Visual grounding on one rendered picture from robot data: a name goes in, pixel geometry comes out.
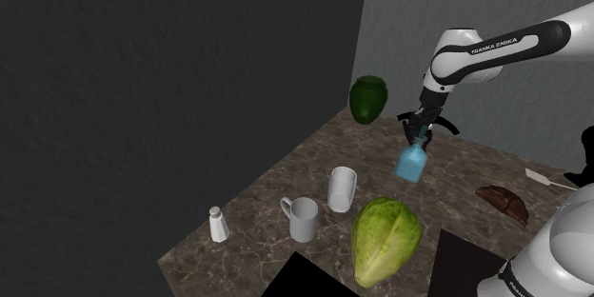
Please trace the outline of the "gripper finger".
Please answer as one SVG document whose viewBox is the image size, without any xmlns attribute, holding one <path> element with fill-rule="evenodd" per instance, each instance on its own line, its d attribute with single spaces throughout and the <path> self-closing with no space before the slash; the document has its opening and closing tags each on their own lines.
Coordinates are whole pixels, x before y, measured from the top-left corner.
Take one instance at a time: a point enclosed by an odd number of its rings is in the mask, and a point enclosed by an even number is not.
<svg viewBox="0 0 594 297">
<path fill-rule="evenodd" d="M 407 141 L 412 145 L 421 130 L 421 118 L 415 111 L 400 114 L 397 119 L 402 122 Z"/>
<path fill-rule="evenodd" d="M 428 126 L 427 128 L 427 132 L 426 132 L 426 136 L 425 136 L 425 141 L 423 142 L 422 148 L 423 150 L 426 150 L 426 147 L 428 145 L 428 143 L 431 141 L 432 138 L 432 126 L 433 125 L 440 125 L 446 129 L 448 129 L 453 135 L 458 135 L 460 133 L 460 131 L 458 130 L 458 128 L 453 125 L 451 122 L 449 122 L 448 120 L 446 120 L 444 117 L 442 116 L 438 116 L 436 118 L 436 120 Z"/>
</svg>

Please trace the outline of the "blue glass bottle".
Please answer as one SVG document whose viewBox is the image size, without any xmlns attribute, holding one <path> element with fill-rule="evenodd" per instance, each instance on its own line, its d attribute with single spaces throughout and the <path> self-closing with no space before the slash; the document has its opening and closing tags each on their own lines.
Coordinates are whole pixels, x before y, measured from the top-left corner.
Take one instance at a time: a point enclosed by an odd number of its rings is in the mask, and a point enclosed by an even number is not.
<svg viewBox="0 0 594 297">
<path fill-rule="evenodd" d="M 414 138 L 414 143 L 404 148 L 394 173 L 408 182 L 417 183 L 426 165 L 426 152 L 423 150 L 425 138 Z"/>
</svg>

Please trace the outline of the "green vase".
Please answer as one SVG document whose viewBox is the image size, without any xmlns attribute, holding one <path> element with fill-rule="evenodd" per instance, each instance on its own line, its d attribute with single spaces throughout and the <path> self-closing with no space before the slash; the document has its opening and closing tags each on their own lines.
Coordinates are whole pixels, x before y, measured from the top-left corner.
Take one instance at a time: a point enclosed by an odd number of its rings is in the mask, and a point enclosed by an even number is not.
<svg viewBox="0 0 594 297">
<path fill-rule="evenodd" d="M 387 101 L 386 82 L 377 76 L 359 77 L 349 92 L 349 108 L 353 119 L 369 125 L 383 111 Z"/>
</svg>

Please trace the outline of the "white cup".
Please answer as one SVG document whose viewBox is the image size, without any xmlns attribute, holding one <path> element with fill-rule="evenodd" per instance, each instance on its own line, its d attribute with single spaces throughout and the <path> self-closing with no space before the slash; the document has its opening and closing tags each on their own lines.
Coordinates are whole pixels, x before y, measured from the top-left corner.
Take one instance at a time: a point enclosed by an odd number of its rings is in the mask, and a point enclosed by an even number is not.
<svg viewBox="0 0 594 297">
<path fill-rule="evenodd" d="M 334 212 L 348 212 L 357 186 L 357 173 L 348 167 L 337 167 L 329 176 L 327 204 Z"/>
</svg>

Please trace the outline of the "brown bread loaf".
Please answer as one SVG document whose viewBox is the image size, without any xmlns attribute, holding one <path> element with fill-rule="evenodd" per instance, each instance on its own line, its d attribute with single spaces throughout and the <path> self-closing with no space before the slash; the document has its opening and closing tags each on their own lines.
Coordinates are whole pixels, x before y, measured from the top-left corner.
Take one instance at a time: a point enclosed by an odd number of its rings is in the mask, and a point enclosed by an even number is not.
<svg viewBox="0 0 594 297">
<path fill-rule="evenodd" d="M 523 227 L 527 227 L 529 214 L 525 202 L 513 191 L 498 186 L 486 186 L 476 189 L 475 194 L 501 213 L 517 220 Z"/>
</svg>

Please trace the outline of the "pale spatula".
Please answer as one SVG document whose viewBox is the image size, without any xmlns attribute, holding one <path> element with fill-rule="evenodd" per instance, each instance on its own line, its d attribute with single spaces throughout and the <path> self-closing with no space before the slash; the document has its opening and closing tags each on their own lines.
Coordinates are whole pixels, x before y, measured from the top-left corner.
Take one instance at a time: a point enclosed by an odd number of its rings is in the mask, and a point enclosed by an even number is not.
<svg viewBox="0 0 594 297">
<path fill-rule="evenodd" d="M 540 183 L 543 184 L 545 186 L 556 186 L 556 187 L 560 187 L 560 188 L 566 188 L 566 189 L 570 189 L 570 190 L 576 190 L 576 188 L 570 187 L 570 186 L 566 186 L 566 185 L 562 185 L 559 183 L 555 183 L 550 181 L 547 177 L 545 177 L 544 175 L 531 170 L 529 168 L 525 169 L 525 176 Z"/>
</svg>

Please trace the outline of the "green cabbage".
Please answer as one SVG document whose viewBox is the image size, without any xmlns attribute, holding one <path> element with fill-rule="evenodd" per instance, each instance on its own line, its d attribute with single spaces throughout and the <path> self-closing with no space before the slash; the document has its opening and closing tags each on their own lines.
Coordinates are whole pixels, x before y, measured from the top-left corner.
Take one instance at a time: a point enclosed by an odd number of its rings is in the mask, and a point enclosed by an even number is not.
<svg viewBox="0 0 594 297">
<path fill-rule="evenodd" d="M 355 282 L 371 288 L 395 274 L 413 256 L 422 237 L 416 214 L 404 203 L 387 197 L 369 201 L 351 229 Z"/>
</svg>

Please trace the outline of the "white salt shaker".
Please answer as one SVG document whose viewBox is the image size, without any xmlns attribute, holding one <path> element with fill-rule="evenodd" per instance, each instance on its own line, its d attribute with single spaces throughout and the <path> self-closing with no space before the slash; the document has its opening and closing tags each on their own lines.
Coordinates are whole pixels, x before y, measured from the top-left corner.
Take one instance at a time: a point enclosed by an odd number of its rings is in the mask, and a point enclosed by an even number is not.
<svg viewBox="0 0 594 297">
<path fill-rule="evenodd" d="M 222 243 L 229 237 L 228 224 L 219 207 L 209 210 L 209 229 L 211 239 L 215 243 Z"/>
</svg>

